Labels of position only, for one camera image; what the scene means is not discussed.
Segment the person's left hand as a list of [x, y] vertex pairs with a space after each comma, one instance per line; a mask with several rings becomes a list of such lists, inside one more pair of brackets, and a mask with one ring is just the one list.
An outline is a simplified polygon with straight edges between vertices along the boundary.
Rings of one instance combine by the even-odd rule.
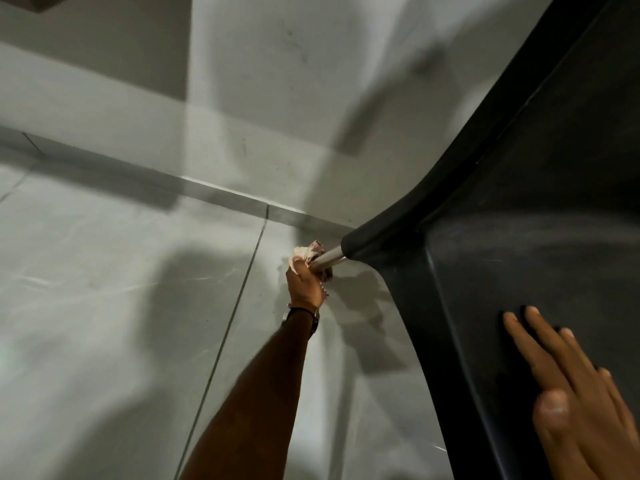
[[289, 295], [292, 301], [307, 301], [314, 306], [320, 307], [326, 298], [326, 292], [322, 284], [320, 285], [288, 285]]

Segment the person's right hand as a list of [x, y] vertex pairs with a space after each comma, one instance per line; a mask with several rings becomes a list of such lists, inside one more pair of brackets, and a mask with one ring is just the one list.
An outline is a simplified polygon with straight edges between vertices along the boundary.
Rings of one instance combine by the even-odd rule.
[[620, 426], [597, 373], [599, 367], [594, 365], [594, 375], [567, 378], [525, 317], [527, 328], [512, 312], [503, 313], [502, 320], [531, 369], [540, 395], [546, 390], [560, 389], [569, 397], [577, 446], [541, 446], [553, 480], [640, 480], [640, 437], [628, 437]]

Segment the pinkish white cleaning cloth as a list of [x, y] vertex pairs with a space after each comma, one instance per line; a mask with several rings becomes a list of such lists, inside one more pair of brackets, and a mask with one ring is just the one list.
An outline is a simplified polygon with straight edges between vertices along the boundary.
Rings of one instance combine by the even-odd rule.
[[[304, 259], [306, 266], [311, 269], [311, 264], [316, 261], [319, 257], [325, 254], [324, 246], [319, 241], [313, 241], [309, 246], [297, 246], [293, 250], [293, 255], [289, 259], [289, 268], [297, 274], [297, 271], [294, 269], [294, 258], [300, 257]], [[331, 282], [333, 279], [333, 268], [329, 267], [323, 270], [315, 270], [311, 271], [312, 274], [318, 278], [318, 280], [322, 283]]]

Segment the black plastic chair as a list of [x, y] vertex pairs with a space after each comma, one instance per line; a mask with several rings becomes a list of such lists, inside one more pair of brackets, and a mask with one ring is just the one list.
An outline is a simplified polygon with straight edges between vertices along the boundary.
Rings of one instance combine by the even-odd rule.
[[640, 415], [640, 0], [553, 0], [432, 170], [345, 235], [384, 280], [454, 480], [550, 480], [500, 312], [574, 331]]

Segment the person's left forearm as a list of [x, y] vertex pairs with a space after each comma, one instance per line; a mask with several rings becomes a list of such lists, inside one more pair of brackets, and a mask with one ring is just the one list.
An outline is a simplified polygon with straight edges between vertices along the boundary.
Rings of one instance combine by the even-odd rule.
[[179, 480], [283, 480], [311, 318], [297, 312], [247, 365]]

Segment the black wristband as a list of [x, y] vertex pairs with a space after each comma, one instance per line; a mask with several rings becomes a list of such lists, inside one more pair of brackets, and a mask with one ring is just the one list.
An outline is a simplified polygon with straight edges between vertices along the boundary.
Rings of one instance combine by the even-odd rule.
[[288, 322], [289, 318], [297, 312], [305, 313], [311, 318], [309, 334], [309, 338], [311, 338], [313, 334], [315, 334], [319, 324], [319, 308], [307, 301], [292, 301], [288, 304], [287, 311], [283, 315], [282, 325]]

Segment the brown furniture corner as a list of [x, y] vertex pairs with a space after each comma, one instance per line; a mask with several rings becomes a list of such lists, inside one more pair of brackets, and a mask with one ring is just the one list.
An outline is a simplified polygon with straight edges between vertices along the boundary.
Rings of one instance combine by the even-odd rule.
[[31, 13], [43, 13], [66, 0], [0, 0], [0, 7], [12, 6]]

